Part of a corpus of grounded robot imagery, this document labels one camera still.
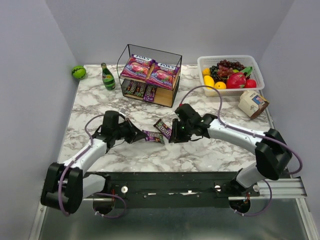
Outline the purple m&m's bag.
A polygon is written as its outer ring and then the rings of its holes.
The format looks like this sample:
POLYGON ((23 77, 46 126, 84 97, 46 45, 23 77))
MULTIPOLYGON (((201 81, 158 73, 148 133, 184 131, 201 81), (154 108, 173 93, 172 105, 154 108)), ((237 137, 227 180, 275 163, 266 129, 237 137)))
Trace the purple m&m's bag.
POLYGON ((161 118, 153 126, 159 130, 167 140, 171 138, 172 129, 166 125, 161 118))
POLYGON ((148 131, 148 130, 143 130, 142 132, 146 135, 144 139, 147 142, 155 142, 160 144, 165 143, 163 135, 160 132, 154 132, 154 131, 148 131))
POLYGON ((156 91, 157 91, 157 86, 155 85, 148 85, 144 96, 143 96, 143 100, 146 102, 154 102, 155 100, 155 95, 156 95, 156 91))
POLYGON ((137 87, 139 85, 138 81, 130 80, 128 86, 126 87, 124 94, 125 95, 134 95, 137 87))
POLYGON ((137 87, 136 87, 133 95, 136 97, 142 98, 145 94, 147 86, 148 85, 146 83, 139 82, 137 84, 137 87))

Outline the purple Fox's candy bag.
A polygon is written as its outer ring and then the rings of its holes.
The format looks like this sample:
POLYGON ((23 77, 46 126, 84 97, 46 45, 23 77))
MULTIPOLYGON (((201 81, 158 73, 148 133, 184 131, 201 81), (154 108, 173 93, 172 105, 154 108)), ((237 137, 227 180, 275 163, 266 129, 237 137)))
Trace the purple Fox's candy bag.
POLYGON ((167 90, 173 90, 180 69, 179 64, 170 65, 156 62, 150 76, 145 82, 167 90))
POLYGON ((132 54, 120 76, 123 78, 145 81, 155 60, 153 58, 132 54))

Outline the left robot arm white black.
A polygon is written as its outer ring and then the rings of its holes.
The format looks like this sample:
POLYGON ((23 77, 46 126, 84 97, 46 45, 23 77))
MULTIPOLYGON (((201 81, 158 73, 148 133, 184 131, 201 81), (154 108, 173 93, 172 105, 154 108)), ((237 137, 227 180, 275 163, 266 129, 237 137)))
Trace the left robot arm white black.
POLYGON ((107 110, 102 118, 102 124, 88 135, 88 143, 76 155, 48 167, 40 197, 42 205, 69 216, 79 209, 83 199, 91 195, 116 197, 109 176, 87 172, 116 145, 116 141, 133 144, 147 135, 118 111, 107 110))

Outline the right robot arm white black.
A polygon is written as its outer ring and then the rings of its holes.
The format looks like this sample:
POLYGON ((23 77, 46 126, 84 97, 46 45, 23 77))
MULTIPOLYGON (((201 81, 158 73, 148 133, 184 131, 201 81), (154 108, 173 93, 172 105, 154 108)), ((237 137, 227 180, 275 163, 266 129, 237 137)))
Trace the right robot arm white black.
POLYGON ((222 140, 255 155, 255 163, 240 169, 230 181, 230 187, 237 192, 265 179, 278 180, 292 158, 281 134, 273 128, 263 132, 223 123, 213 114, 200 116, 187 103, 181 104, 175 114, 170 143, 186 143, 195 135, 200 139, 222 140))

